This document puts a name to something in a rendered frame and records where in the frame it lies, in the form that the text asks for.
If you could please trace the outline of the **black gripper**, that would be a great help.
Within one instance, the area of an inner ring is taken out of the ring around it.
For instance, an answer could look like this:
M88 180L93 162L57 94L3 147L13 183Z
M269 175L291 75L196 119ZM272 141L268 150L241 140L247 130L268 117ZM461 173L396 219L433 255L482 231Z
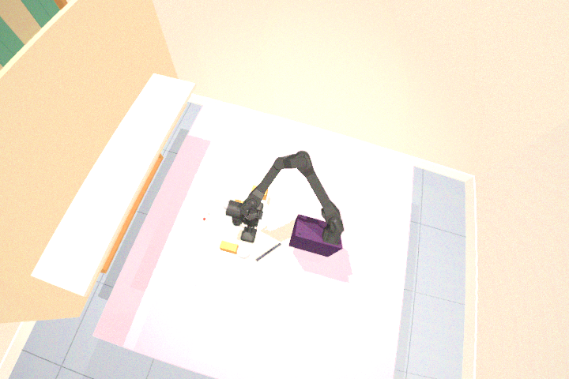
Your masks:
M259 207L257 208L257 210L262 211L262 210L263 210L263 207L264 207L264 204L261 202L260 205L259 205ZM259 221L259 220L257 220L255 223L248 223L248 222L245 220L245 218L244 218L244 221L243 221L243 222L245 222L245 223L246 223L245 225L247 225L247 226L244 227L244 229L243 229L243 231L242 231L242 233L241 233L241 236L240 236L240 240L241 240L242 242L248 242L248 243L251 243L251 244L254 243L255 236L256 236L256 233L257 233L257 229L255 229L254 227L257 227L257 226L258 226L258 221Z

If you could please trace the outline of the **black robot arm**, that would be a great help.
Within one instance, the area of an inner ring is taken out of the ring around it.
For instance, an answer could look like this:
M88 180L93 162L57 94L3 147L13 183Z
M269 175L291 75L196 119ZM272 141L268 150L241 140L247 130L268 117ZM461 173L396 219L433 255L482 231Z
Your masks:
M338 207L329 199L322 183L319 181L317 174L314 171L311 157L308 152L302 150L296 154L288 156L277 157L273 166L269 169L264 179L256 186L248 195L243 203L229 200L228 206L225 210L225 215L232 218L232 224L239 227L240 224L255 223L257 220L262 219L263 211L257 210L265 192L277 177L281 169L297 168L302 175L306 177L311 188L318 198L321 208L322 217L327 223L322 233L322 238L325 243L332 243L338 245L338 240L344 231L341 212Z

